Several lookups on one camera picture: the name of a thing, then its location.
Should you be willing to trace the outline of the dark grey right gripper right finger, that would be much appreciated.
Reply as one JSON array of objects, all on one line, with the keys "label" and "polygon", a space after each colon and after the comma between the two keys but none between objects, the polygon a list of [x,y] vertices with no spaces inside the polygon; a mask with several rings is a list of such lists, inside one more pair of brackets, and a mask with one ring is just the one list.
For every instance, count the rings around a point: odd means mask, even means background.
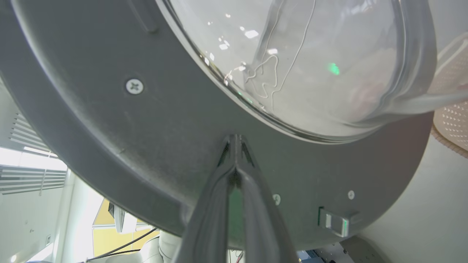
[{"label": "dark grey right gripper right finger", "polygon": [[236,137],[236,173],[243,198],[245,262],[297,263],[287,226],[247,138],[242,135]]}]

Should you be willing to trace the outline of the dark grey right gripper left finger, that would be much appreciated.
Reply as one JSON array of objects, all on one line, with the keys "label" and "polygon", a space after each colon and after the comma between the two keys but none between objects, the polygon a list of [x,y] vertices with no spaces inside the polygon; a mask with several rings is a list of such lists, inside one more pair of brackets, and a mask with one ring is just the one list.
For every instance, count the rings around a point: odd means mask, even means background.
[{"label": "dark grey right gripper left finger", "polygon": [[230,178],[235,173],[234,135],[225,138],[222,150],[182,236],[176,263],[227,261]]}]

